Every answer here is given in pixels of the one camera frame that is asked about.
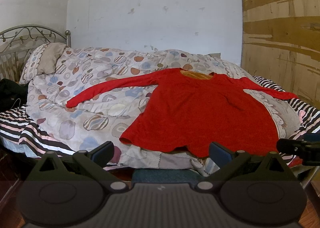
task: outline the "red sweater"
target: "red sweater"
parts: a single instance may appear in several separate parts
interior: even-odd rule
[[[122,143],[162,152],[186,146],[200,158],[209,155],[212,141],[232,151],[262,156],[276,150],[278,133],[271,115],[243,89],[263,91],[278,99],[295,98],[295,94],[261,87],[246,77],[233,79],[215,73],[209,80],[200,80],[180,70],[103,82],[70,99],[67,107],[115,88],[157,84],[145,111],[122,133]]]

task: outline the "wooden panel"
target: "wooden panel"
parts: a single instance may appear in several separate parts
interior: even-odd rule
[[[243,0],[243,10],[242,68],[320,108],[320,0]]]

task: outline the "black jacket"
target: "black jacket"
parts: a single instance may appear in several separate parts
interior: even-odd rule
[[[9,79],[0,81],[0,112],[27,103],[28,85],[21,86]]]

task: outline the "circular pad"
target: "circular pad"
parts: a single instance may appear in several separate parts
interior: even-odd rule
[[[298,181],[228,181],[220,190],[220,198],[233,215],[262,225],[296,221],[307,203]]]
[[[71,226],[99,209],[104,192],[96,181],[25,181],[17,204],[39,226]]]

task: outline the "striped bed sheet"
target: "striped bed sheet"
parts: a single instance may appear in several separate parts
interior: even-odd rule
[[[271,80],[259,76],[253,77],[263,87],[284,91]],[[300,110],[306,112],[303,123],[290,137],[291,139],[302,140],[305,133],[320,133],[320,111],[318,109],[297,98],[288,100],[288,103],[297,113]],[[46,151],[56,151],[59,156],[74,153],[67,145],[55,140],[33,121],[27,115],[25,105],[0,113],[0,136],[3,146],[14,152],[25,152],[29,157],[41,157]],[[289,166],[293,166],[295,156],[284,153],[280,155]]]
[[[253,78],[263,87],[277,91],[285,91],[281,86],[269,79],[260,76],[253,76]],[[305,133],[320,133],[320,111],[317,108],[297,98],[287,100],[287,102],[297,113],[299,113],[300,110],[305,111],[300,128],[291,135],[290,139],[303,140],[303,135]],[[284,153],[280,153],[280,155],[290,167],[302,162],[302,160],[294,155]]]
[[[54,150],[59,156],[74,153],[67,145],[55,140],[26,113],[26,106],[0,113],[2,145],[14,152],[26,152],[37,158]]]

